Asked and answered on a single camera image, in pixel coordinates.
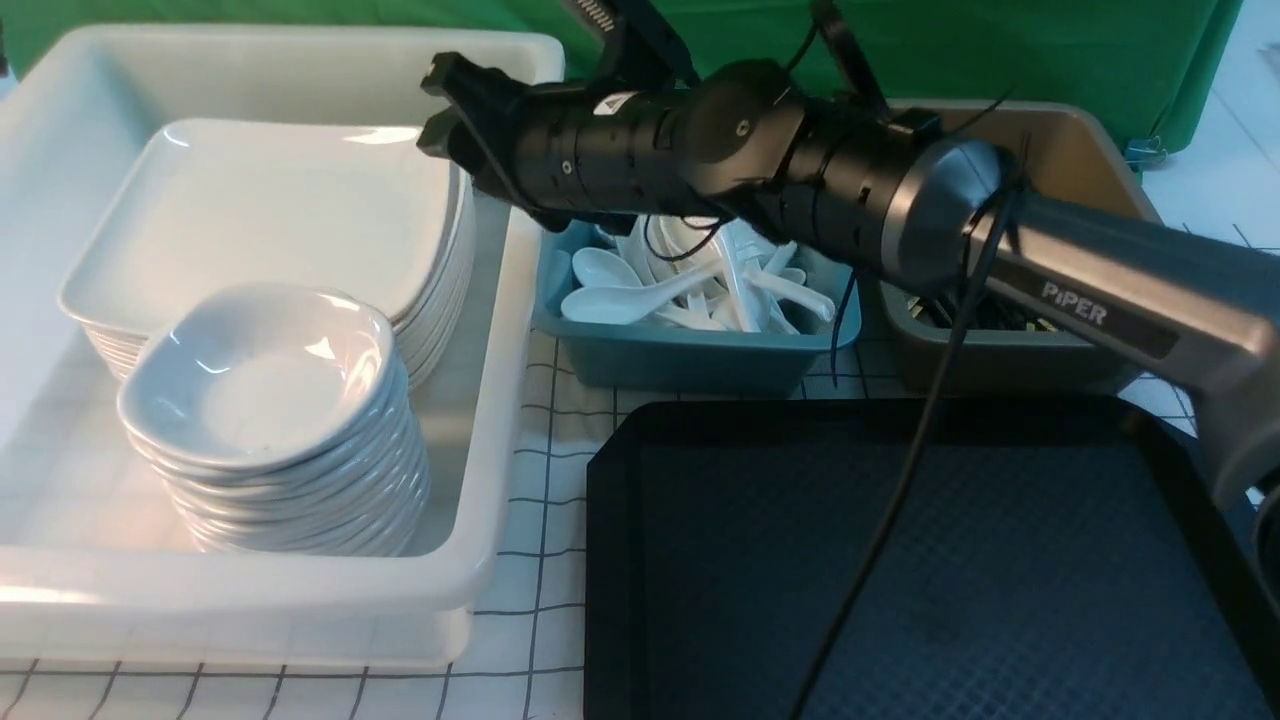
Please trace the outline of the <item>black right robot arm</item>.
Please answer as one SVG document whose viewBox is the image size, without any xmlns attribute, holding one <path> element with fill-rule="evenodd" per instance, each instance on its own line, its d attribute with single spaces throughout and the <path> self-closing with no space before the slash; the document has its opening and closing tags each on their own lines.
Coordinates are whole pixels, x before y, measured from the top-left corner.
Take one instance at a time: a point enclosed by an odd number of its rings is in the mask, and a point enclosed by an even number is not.
<svg viewBox="0 0 1280 720">
<path fill-rule="evenodd" d="M 812 97 L 772 59 L 691 88 L 526 85 L 460 53 L 420 147 L 549 231 L 732 218 L 918 296 L 960 277 L 1188 392 L 1213 501 L 1277 477 L 1277 256 L 1047 199 L 1011 152 Z"/>
</svg>

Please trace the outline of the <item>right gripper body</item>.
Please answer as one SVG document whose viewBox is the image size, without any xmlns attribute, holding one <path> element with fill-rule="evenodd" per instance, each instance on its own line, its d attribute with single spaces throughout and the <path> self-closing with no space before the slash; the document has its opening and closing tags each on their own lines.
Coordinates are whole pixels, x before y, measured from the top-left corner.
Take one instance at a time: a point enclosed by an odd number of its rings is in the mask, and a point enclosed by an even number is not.
<svg viewBox="0 0 1280 720">
<path fill-rule="evenodd" d="M 526 85 L 460 53 L 436 54 L 422 90 L 447 108 L 428 119 L 419 150 L 548 231 L 691 211 L 672 143 L 684 90 Z"/>
</svg>

